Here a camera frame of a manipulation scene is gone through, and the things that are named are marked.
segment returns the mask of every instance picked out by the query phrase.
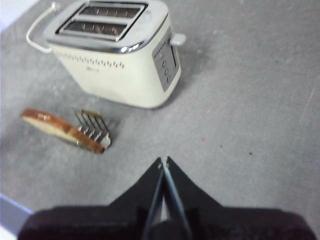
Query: toaster vent holes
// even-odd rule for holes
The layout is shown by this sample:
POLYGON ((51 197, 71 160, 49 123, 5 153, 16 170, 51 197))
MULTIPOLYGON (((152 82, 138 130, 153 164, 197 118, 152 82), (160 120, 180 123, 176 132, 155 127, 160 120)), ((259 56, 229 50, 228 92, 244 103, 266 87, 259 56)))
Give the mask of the toaster vent holes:
POLYGON ((88 58, 85 56, 79 56, 79 55, 73 55, 73 54, 66 54, 64 52, 59 52, 55 51, 55 54, 57 57, 62 58, 62 59, 67 59, 69 61, 77 61, 78 63, 83 63, 87 65, 97 65, 100 67, 105 67, 105 68, 121 68, 124 69, 125 65, 120 61, 110 61, 110 60, 103 60, 99 58, 88 58))

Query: gray floor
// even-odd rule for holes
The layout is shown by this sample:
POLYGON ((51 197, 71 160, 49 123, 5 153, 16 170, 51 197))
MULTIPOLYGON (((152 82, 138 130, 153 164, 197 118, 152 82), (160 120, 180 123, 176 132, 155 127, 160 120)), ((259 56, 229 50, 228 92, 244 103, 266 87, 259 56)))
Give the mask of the gray floor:
POLYGON ((297 212, 319 236, 320 1, 166 2, 188 39, 182 77, 153 110, 85 94, 27 45, 49 0, 1 34, 2 193, 33 211, 108 204, 169 155, 221 204, 297 212), (103 155, 66 145, 20 120, 25 107, 70 122, 72 107, 99 111, 113 145, 103 155))

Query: bread slice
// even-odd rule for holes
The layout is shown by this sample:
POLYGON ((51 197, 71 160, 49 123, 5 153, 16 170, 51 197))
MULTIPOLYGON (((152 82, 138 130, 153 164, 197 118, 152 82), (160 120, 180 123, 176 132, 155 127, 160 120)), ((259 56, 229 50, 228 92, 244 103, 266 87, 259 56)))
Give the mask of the bread slice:
POLYGON ((50 113, 38 109, 26 108, 20 114, 20 117, 47 134, 73 142, 77 145, 82 145, 96 153, 102 153, 105 149, 99 142, 92 140, 67 121, 50 113))

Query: toaster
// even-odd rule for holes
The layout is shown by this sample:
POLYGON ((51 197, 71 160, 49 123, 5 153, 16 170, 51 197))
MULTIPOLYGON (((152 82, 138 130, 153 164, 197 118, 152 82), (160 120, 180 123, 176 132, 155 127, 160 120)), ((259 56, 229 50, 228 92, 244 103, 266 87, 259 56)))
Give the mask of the toaster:
POLYGON ((177 47, 186 37, 173 33, 159 0, 77 1, 43 36, 83 91, 114 102, 155 108, 181 76, 177 47))

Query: toaster lid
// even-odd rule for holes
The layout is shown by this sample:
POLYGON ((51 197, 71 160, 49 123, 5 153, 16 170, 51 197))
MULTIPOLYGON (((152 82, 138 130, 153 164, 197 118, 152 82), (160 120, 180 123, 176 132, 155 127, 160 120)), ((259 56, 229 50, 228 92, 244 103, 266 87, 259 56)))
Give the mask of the toaster lid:
POLYGON ((144 47, 168 16, 158 0, 81 0, 44 30, 47 42, 78 49, 129 53, 144 47))

